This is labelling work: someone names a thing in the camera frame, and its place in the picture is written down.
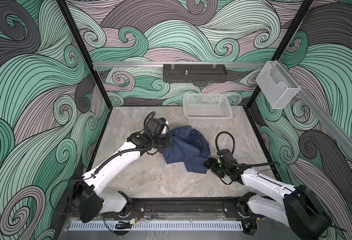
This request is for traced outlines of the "dark blue denim trousers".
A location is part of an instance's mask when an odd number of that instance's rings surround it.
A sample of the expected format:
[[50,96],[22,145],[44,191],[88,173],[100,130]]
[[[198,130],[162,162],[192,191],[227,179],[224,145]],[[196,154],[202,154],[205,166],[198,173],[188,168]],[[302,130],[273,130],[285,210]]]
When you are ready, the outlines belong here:
[[204,163],[210,158],[210,145],[192,126],[175,128],[170,132],[171,147],[159,149],[167,164],[184,163],[188,172],[206,174]]

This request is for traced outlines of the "white perforated plastic basket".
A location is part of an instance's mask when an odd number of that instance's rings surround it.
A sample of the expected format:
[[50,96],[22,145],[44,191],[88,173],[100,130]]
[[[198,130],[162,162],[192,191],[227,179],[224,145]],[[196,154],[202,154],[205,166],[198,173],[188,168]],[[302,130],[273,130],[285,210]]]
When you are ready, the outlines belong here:
[[230,102],[222,94],[184,95],[183,111],[190,123],[221,124],[233,117]]

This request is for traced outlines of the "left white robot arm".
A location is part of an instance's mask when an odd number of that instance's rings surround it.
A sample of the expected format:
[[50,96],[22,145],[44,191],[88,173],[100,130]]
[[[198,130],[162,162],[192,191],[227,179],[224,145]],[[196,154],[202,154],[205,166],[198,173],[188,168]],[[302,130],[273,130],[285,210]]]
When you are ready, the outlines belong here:
[[84,173],[80,180],[71,179],[67,197],[68,206],[83,222],[88,223],[100,214],[116,213],[120,217],[131,212],[132,199],[124,192],[111,195],[103,193],[104,188],[125,167],[152,149],[171,147],[172,137],[155,136],[152,139],[145,134],[133,133],[127,141],[107,160],[94,169]]

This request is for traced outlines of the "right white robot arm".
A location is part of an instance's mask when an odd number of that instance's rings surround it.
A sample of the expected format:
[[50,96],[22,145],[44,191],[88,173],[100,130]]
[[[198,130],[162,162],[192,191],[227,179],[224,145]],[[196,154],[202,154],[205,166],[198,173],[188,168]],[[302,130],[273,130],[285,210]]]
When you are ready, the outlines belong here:
[[255,170],[253,165],[240,165],[224,159],[208,159],[204,166],[220,180],[228,176],[231,183],[253,188],[239,198],[236,209],[243,219],[243,230],[256,232],[257,219],[267,217],[288,226],[301,240],[316,240],[332,226],[332,220],[305,185],[295,187],[274,180]]

